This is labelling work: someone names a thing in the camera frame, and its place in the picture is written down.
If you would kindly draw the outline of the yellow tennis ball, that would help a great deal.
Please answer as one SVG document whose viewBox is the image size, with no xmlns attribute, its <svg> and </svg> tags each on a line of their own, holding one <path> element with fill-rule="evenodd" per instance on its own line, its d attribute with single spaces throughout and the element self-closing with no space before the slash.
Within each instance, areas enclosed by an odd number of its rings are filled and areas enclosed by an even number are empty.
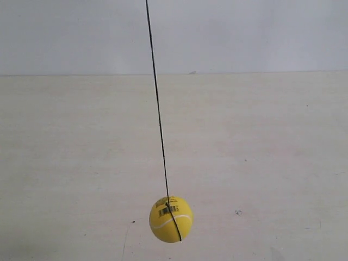
<svg viewBox="0 0 348 261">
<path fill-rule="evenodd" d="M 191 231 L 193 220 L 189 204 L 178 196 L 159 199 L 149 215 L 152 233 L 165 243 L 177 243 L 185 239 Z"/>
</svg>

